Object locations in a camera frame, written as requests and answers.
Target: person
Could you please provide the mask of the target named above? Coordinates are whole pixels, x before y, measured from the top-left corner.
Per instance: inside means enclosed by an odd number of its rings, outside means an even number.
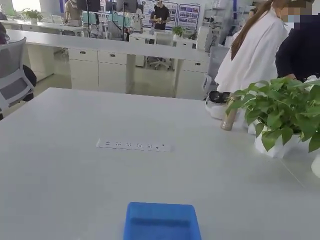
[[[282,9],[290,0],[268,0],[233,41],[215,77],[219,92],[235,92],[277,77],[275,58],[288,32]]]
[[[64,5],[64,19],[68,22],[68,20],[81,20],[81,13],[78,9],[77,0],[68,0]]]
[[[154,10],[154,29],[165,30],[166,23],[170,22],[169,9],[163,4],[162,0],[156,2],[156,8]]]
[[[2,23],[0,22],[0,45],[3,44],[7,44],[7,39],[8,39],[8,35],[7,35],[7,30],[6,28],[2,25]],[[0,51],[0,54],[5,54],[5,56],[7,58],[10,58],[10,52],[6,51],[6,50],[2,50]],[[2,62],[0,64],[0,78],[2,77],[2,68],[6,69],[10,67],[10,61],[8,60],[7,62]],[[24,74],[26,76],[27,79],[29,79],[29,81],[31,82],[31,84],[35,87],[37,85],[37,77],[35,75],[35,73],[26,65],[23,65],[23,71]],[[25,96],[25,98],[23,99],[24,102],[29,102],[30,100],[32,100],[34,98],[34,94],[33,93],[29,93],[28,95]],[[4,118],[3,114],[0,112],[0,120],[2,120]]]
[[[137,8],[135,13],[126,12],[125,17],[130,18],[131,28],[133,28],[135,32],[143,33],[142,19],[144,19],[144,14],[140,8]]]
[[[320,77],[320,16],[312,15],[313,3],[314,0],[292,2],[295,11],[288,12],[288,16],[300,15],[300,23],[294,23],[275,56],[279,78],[304,82],[312,75]]]

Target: white floor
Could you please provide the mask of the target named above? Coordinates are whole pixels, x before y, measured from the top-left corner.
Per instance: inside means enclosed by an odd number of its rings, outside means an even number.
[[[136,95],[147,95],[156,97],[169,97],[174,95],[172,79],[174,72],[172,70],[154,70],[149,67],[144,67],[143,71],[139,70],[135,74],[135,80],[132,94]],[[55,54],[55,73],[41,81],[39,81],[35,87],[34,96],[38,96],[48,88],[63,88],[71,89],[71,77],[70,77],[70,66],[69,57],[65,54]],[[10,109],[3,112],[6,117],[13,113],[15,110],[26,104],[21,102]]]

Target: power strip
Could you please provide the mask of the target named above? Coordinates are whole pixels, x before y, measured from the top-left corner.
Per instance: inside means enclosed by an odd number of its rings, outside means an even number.
[[[102,140],[99,139],[96,146],[106,149],[122,149],[122,150],[140,150],[153,152],[171,152],[171,145],[164,143],[145,143],[141,141],[126,141],[126,140]]]

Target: white chair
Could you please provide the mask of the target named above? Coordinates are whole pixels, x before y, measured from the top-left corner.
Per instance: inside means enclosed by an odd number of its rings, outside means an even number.
[[[0,45],[0,112],[17,104],[34,86],[23,70],[23,53],[26,38]]]
[[[172,46],[174,41],[174,35],[168,32],[157,32],[155,35],[155,44]],[[162,57],[156,57],[156,61],[150,62],[148,58],[149,66],[154,65],[154,69],[157,70],[159,66],[165,66],[167,70],[171,69],[171,61]]]

